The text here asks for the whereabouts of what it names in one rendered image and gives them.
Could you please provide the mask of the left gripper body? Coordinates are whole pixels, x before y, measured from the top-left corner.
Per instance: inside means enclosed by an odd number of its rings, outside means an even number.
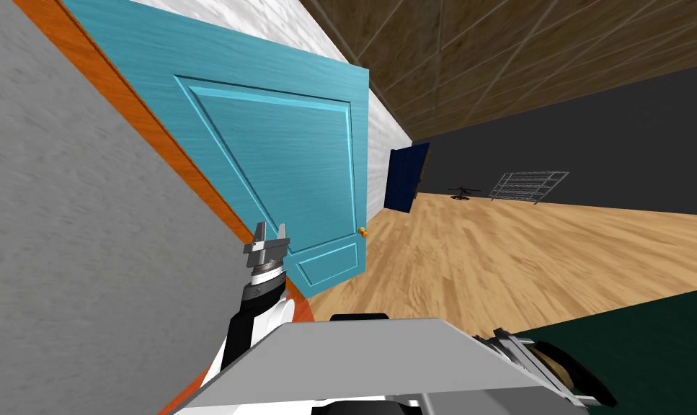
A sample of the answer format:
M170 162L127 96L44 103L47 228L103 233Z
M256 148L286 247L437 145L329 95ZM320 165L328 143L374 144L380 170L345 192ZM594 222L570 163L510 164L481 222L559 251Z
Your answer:
M245 244L244 253L248 255L247 267L255 268L270 262L281 262L287 255L289 243L289 238L278 238Z

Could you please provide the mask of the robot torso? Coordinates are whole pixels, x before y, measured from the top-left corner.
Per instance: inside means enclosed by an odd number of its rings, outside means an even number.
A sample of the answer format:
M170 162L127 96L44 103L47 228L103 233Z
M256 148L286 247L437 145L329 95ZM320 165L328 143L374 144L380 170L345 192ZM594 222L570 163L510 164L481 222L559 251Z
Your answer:
M436 318L284 323L174 415L316 415L358 401L419 415L589 415L514 336L486 342Z

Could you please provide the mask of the dark blue door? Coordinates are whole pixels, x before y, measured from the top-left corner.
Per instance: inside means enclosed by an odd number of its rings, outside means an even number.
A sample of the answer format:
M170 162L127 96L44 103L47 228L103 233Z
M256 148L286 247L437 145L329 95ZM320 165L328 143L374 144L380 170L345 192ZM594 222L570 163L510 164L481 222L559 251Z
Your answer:
M423 143L391 150L383 202L385 209L410 212L429 147L429 143Z

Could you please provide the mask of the teal door leaf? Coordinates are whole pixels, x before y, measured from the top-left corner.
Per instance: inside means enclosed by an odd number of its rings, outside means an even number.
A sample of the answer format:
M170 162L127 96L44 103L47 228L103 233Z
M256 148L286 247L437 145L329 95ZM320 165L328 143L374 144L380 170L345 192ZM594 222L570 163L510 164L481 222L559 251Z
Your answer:
M316 295L365 271L366 68L132 0L63 0L251 231Z

